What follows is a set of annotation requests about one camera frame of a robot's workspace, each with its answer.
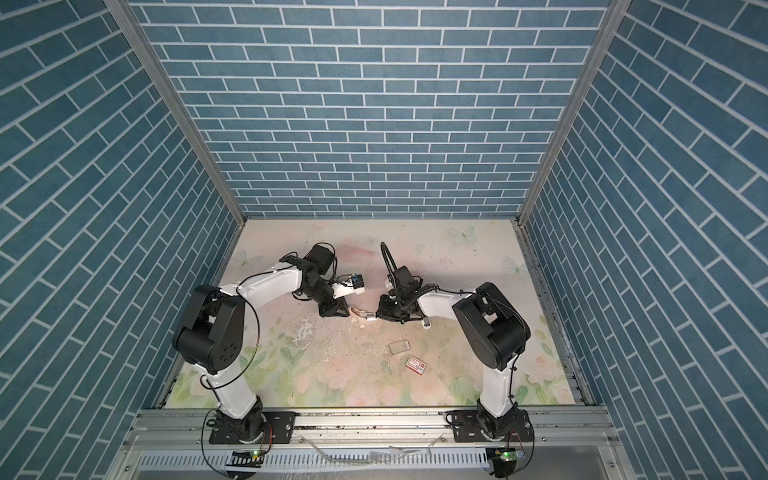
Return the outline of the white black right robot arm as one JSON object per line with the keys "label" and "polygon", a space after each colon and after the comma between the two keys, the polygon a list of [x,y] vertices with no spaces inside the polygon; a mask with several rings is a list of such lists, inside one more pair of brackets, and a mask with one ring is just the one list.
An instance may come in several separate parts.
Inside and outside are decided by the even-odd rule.
{"label": "white black right robot arm", "polygon": [[376,318],[400,324],[420,321],[424,327],[434,317],[455,320],[484,365],[476,413],[479,428],[489,439],[515,433],[529,440],[532,426],[514,400],[512,380],[531,331],[501,290],[485,282],[471,291],[448,291],[424,283],[405,266],[389,272],[387,282]]}

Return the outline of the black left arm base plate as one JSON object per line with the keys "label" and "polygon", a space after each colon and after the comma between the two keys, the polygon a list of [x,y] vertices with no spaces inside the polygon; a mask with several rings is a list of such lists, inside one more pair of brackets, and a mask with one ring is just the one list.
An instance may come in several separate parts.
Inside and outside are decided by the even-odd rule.
{"label": "black left arm base plate", "polygon": [[266,411],[256,421],[255,432],[236,426],[236,421],[225,420],[219,411],[206,420],[212,445],[289,444],[293,435],[297,413],[291,411]]}

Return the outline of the red staple box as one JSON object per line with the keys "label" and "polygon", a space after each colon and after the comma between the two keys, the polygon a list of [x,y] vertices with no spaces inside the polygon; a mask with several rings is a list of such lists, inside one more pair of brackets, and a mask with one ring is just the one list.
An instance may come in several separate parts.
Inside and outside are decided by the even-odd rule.
{"label": "red staple box", "polygon": [[427,364],[419,358],[410,355],[406,360],[406,368],[418,375],[423,375]]}

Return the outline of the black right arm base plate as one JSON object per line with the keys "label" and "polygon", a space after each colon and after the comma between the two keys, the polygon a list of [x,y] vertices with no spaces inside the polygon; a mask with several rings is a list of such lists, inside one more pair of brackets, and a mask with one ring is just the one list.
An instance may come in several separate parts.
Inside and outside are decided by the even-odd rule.
{"label": "black right arm base plate", "polygon": [[528,412],[517,404],[501,417],[494,417],[478,404],[475,410],[448,411],[444,419],[457,443],[507,440],[526,443],[535,437]]}

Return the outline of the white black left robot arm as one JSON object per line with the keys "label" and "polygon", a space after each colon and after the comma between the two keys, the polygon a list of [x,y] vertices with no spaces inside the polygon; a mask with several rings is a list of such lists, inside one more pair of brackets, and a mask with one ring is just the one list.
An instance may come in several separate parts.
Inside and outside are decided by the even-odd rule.
{"label": "white black left robot arm", "polygon": [[263,404],[244,378],[240,364],[248,312],[283,295],[305,295],[318,306],[320,316],[348,317],[345,295],[336,286],[335,248],[318,242],[299,257],[284,255],[272,269],[251,274],[239,283],[217,287],[202,284],[188,300],[172,340],[173,347],[200,374],[201,386],[217,399],[221,427],[234,432],[241,443],[262,436]]}

